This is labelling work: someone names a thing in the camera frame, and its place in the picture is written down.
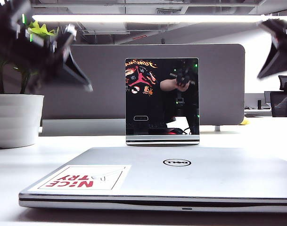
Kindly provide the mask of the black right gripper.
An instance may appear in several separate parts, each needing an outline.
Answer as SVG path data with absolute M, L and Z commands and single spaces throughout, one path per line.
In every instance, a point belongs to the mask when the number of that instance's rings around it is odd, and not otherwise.
M 268 57 L 257 75 L 258 79 L 287 71 L 287 21 L 267 19 L 257 25 L 271 35 L 271 49 Z

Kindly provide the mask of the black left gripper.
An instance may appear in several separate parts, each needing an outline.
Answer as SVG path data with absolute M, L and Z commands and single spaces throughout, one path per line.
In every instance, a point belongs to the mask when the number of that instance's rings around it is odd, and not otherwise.
M 28 0 L 0 0 L 0 91 L 3 68 L 12 64 L 21 74 L 21 90 L 36 90 L 43 84 L 83 87 L 92 92 L 91 81 L 75 62 L 70 44 L 76 30 L 48 30 L 32 19 Z

